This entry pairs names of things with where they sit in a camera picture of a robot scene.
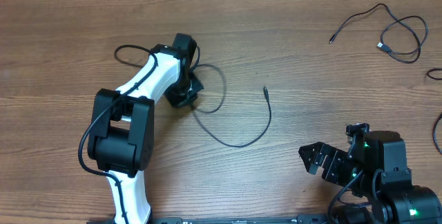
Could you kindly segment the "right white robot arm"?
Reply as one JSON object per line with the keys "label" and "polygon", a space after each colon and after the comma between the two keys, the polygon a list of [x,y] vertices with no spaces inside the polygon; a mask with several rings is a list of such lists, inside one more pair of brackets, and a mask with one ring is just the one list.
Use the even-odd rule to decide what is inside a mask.
{"label": "right white robot arm", "polygon": [[302,146],[308,173],[340,191],[327,208],[328,223],[440,223],[441,202],[429,188],[413,185],[405,141],[395,131],[349,131],[348,151],[324,142]]}

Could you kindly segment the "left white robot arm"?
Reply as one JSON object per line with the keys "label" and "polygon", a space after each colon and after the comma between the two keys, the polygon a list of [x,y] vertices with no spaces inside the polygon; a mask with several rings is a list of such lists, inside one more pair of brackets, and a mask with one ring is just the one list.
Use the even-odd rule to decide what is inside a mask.
{"label": "left white robot arm", "polygon": [[110,223],[151,223],[144,170],[153,153],[155,104],[162,96],[174,108],[194,103],[204,88],[191,66],[197,49],[192,36],[178,33],[172,45],[147,50],[147,63],[127,83],[97,92],[79,144],[97,169],[78,157],[84,170],[109,181],[115,204]]}

